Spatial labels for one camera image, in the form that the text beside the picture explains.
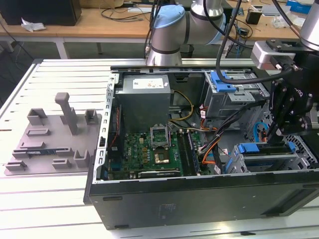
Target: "open computer tower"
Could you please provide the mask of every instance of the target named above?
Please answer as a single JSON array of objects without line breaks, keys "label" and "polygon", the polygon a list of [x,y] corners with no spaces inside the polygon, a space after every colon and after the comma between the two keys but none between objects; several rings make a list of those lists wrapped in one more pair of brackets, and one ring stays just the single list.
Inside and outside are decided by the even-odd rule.
[{"label": "open computer tower", "polygon": [[[106,229],[287,216],[319,195],[317,135],[265,143],[271,83],[221,85],[212,67],[111,69],[86,187]],[[233,79],[266,74],[223,71]],[[256,102],[203,163],[214,128]]]}]

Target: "gray floor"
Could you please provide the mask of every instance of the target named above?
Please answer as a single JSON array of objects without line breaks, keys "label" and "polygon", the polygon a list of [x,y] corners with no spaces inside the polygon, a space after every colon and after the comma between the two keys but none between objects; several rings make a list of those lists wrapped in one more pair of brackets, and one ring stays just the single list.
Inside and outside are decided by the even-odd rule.
[{"label": "gray floor", "polygon": [[[54,43],[25,42],[24,48],[36,59],[59,59],[59,53]],[[97,53],[96,43],[66,43],[70,57],[75,59],[88,58],[143,58],[143,44],[133,43],[102,43],[103,54]],[[218,45],[195,45],[193,58],[216,58]],[[15,88],[17,82],[23,77],[32,60],[21,50],[17,64],[16,56],[20,46],[16,45],[13,53],[3,51],[0,53],[0,106],[6,101]],[[251,50],[245,49],[240,58],[249,58]],[[229,53],[228,58],[235,58],[236,53]]]}]

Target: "motherboard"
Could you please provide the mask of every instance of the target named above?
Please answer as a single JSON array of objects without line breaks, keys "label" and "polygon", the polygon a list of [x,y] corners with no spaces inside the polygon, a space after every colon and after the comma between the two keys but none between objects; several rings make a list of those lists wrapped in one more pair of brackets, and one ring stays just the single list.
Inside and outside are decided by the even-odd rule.
[{"label": "motherboard", "polygon": [[109,176],[114,180],[154,178],[162,174],[189,176],[199,170],[198,147],[201,140],[197,132],[126,133],[123,158],[111,162]]}]

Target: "wooden table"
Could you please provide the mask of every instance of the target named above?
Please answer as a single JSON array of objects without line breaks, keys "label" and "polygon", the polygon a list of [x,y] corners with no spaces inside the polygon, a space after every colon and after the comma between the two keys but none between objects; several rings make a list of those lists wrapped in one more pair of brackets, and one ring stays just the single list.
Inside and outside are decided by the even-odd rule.
[{"label": "wooden table", "polygon": [[[237,2],[228,1],[231,6],[235,6]],[[244,10],[248,9],[249,4],[244,2],[241,4]],[[238,16],[239,20],[245,21],[245,16]],[[137,14],[132,12],[114,13],[112,17],[126,17]],[[143,43],[149,29],[149,22],[143,17],[141,21],[135,22],[117,22],[101,17],[100,10],[96,8],[83,8],[82,15],[75,26],[46,26],[46,30],[28,32],[19,25],[8,26],[5,21],[0,18],[5,28],[15,37],[17,41],[36,41],[36,42],[54,42],[57,46],[61,59],[67,59],[68,53],[64,47],[65,42],[121,42],[121,43]],[[272,17],[261,16],[258,25],[251,25],[254,32],[251,36],[250,44],[257,40],[265,40],[267,38],[296,38],[295,34],[289,28],[274,29],[271,24]],[[0,27],[0,41],[12,41],[8,34]]]}]

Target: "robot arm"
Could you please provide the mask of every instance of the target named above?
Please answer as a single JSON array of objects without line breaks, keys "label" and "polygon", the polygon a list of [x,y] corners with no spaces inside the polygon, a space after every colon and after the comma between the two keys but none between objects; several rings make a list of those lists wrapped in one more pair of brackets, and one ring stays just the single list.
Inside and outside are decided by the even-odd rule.
[{"label": "robot arm", "polygon": [[281,141],[284,135],[319,132],[319,0],[314,2],[300,37],[257,41],[252,51],[251,58],[259,69],[291,66],[295,70],[282,80],[272,81],[269,143]]},{"label": "robot arm", "polygon": [[[221,0],[207,1],[207,9],[215,24],[224,28]],[[179,51],[182,44],[212,44],[216,39],[220,39],[220,34],[208,21],[202,0],[196,0],[190,12],[178,5],[162,6],[155,20],[147,65],[182,65]]]}]

